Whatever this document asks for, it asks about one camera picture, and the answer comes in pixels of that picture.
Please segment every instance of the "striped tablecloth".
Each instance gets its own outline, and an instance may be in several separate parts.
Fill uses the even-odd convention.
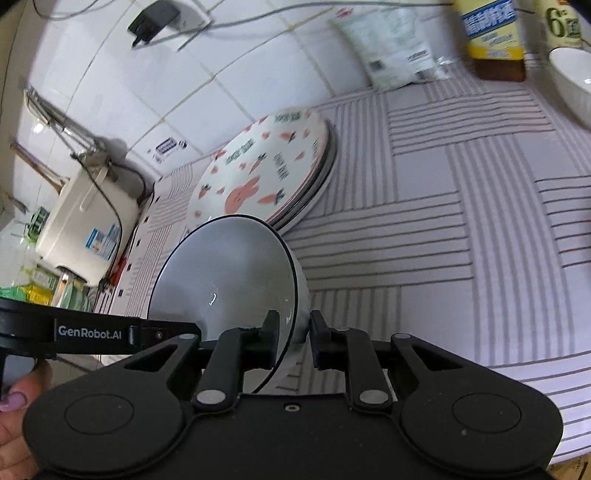
[[[339,133],[337,171],[285,239],[330,325],[412,333],[549,395],[560,461],[591,450],[591,132],[527,66],[523,84],[458,64],[450,80],[318,105]],[[155,185],[102,311],[146,315],[208,164]],[[275,391],[344,386],[308,352]]]

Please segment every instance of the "white bowl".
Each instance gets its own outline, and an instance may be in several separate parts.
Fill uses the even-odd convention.
[[[550,73],[560,96],[591,129],[591,53],[561,47],[550,52],[549,60]]]
[[[287,244],[262,220],[229,215],[197,227],[170,255],[152,291],[148,318],[193,322],[203,340],[235,327],[261,326],[269,310],[280,315],[271,385],[296,364],[306,341],[310,294],[304,272]],[[247,372],[244,391],[268,371]]]

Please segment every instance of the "black rim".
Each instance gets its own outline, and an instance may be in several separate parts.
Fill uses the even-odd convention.
[[[212,220],[209,220],[209,221],[207,221],[207,222],[202,223],[201,225],[199,225],[195,230],[193,230],[191,233],[189,233],[176,247],[174,247],[174,250],[168,256],[168,258],[166,259],[166,262],[164,262],[164,265],[160,269],[160,272],[158,273],[158,277],[156,278],[156,282],[154,284],[154,288],[152,289],[152,293],[150,293],[150,302],[148,303],[148,318],[150,318],[150,307],[152,306],[152,297],[154,296],[154,290],[156,290],[156,286],[158,285],[158,281],[160,280],[160,275],[162,275],[162,272],[166,268],[166,265],[168,264],[169,260],[173,257],[173,255],[176,252],[177,248],[179,248],[185,242],[185,240],[187,240],[189,237],[191,237],[200,228],[202,228],[202,227],[204,227],[206,225],[209,225],[210,223],[220,221],[220,220],[222,220],[224,218],[232,218],[232,217],[236,217],[236,218],[247,218],[249,220],[254,220],[254,221],[256,221],[256,222],[264,225],[265,227],[267,227],[267,229],[273,235],[275,235],[275,238],[277,238],[279,240],[279,243],[281,244],[281,246],[283,247],[283,250],[285,251],[285,254],[287,256],[287,259],[290,262],[291,276],[292,276],[293,283],[294,283],[294,318],[293,318],[293,321],[291,322],[291,328],[290,328],[289,334],[287,335],[287,340],[285,341],[285,345],[283,346],[283,350],[281,351],[281,354],[279,355],[279,357],[277,358],[277,361],[275,362],[275,366],[271,369],[271,371],[269,372],[269,374],[267,375],[267,377],[265,377],[265,379],[261,382],[261,384],[252,391],[252,393],[259,393],[271,381],[271,379],[273,378],[273,376],[277,373],[277,370],[279,370],[279,367],[281,366],[281,363],[282,363],[283,359],[285,358],[285,356],[287,354],[287,351],[289,350],[289,347],[290,347],[290,344],[291,344],[291,339],[293,338],[294,331],[296,329],[296,322],[297,322],[297,315],[298,315],[298,305],[299,305],[299,296],[300,296],[300,291],[299,291],[298,285],[297,285],[296,264],[294,263],[294,260],[293,260],[291,254],[290,254],[289,247],[285,243],[285,240],[283,240],[281,238],[281,235],[279,235],[275,231],[275,229],[272,226],[270,226],[268,223],[266,223],[265,221],[261,220],[260,218],[253,217],[251,215],[235,214],[235,215],[225,215],[225,216],[221,216],[221,217],[216,217],[216,218],[214,218]]]

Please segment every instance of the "pink nail polish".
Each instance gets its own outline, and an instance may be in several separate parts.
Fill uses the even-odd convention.
[[[0,398],[0,411],[19,410],[27,405],[27,398],[21,392],[13,392]]]

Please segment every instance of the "tile wall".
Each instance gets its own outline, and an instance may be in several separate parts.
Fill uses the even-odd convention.
[[[131,50],[127,26],[150,0],[99,0],[86,14],[60,22],[42,20],[31,0],[23,1],[2,96],[0,185],[31,210],[39,205],[51,209],[57,195],[9,152],[11,137],[59,174],[71,176],[77,165],[52,132],[33,133],[36,121],[22,107],[22,86],[27,83],[106,138],[118,161],[134,165],[150,180],[206,155],[269,112],[368,85],[359,61],[328,23],[341,7],[291,10],[201,33],[176,52],[173,42]],[[217,22],[297,2],[201,0]],[[80,9],[79,0],[38,4],[54,15]],[[419,13],[435,54],[457,57],[463,33],[451,7],[424,7]],[[186,148],[163,160],[154,148],[169,137],[183,140]],[[12,275],[2,270],[5,266],[0,265],[0,285]]]

